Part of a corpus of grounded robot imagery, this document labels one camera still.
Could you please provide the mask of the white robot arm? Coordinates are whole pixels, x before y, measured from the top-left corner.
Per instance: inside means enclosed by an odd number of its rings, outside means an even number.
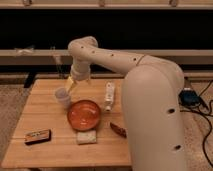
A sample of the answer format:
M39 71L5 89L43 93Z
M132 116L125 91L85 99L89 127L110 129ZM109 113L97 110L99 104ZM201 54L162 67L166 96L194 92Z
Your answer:
M76 81L89 77L92 63L124 76L121 107L133 171L189 171L178 103L184 74L176 63L101 49L92 36L71 41L68 52Z

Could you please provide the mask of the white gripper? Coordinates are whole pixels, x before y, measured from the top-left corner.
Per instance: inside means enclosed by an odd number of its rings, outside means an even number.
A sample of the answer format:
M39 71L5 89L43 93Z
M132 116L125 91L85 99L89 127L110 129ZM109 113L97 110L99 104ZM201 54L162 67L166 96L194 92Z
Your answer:
M71 76L66 80L65 89L70 93L76 86L77 81L86 80L90 77L90 64L74 61L71 66Z

